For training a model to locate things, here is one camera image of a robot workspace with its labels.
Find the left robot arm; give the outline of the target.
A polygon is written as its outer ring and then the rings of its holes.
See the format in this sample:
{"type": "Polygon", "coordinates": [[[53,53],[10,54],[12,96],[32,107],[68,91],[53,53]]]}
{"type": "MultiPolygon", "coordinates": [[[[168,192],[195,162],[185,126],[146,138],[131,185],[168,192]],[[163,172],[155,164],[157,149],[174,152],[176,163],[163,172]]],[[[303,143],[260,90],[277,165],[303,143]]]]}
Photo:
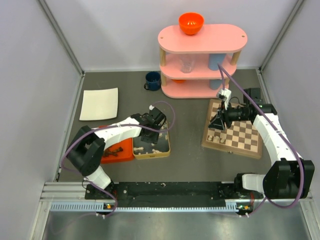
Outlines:
{"type": "Polygon", "coordinates": [[[126,119],[106,127],[82,127],[72,140],[64,158],[67,158],[82,177],[96,186],[102,198],[109,198],[114,191],[111,178],[101,167],[104,151],[126,139],[140,137],[147,143],[156,144],[166,115],[151,106],[149,112],[132,114],[126,119]]]}

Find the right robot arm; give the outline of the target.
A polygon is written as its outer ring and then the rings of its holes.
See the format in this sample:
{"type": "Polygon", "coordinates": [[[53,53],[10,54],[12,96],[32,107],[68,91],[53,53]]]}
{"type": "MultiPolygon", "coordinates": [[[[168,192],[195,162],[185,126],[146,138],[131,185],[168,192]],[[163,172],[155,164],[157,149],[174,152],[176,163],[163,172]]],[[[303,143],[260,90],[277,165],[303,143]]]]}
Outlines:
{"type": "Polygon", "coordinates": [[[247,88],[244,92],[244,105],[232,106],[232,92],[229,89],[220,89],[217,97],[221,100],[221,105],[210,120],[208,128],[226,130],[235,123],[251,122],[268,151],[271,168],[266,174],[237,174],[233,185],[234,194],[245,198],[251,191],[255,191],[269,200],[305,199],[315,172],[313,162],[304,160],[291,149],[275,107],[256,98],[260,95],[260,89],[247,88]]]}

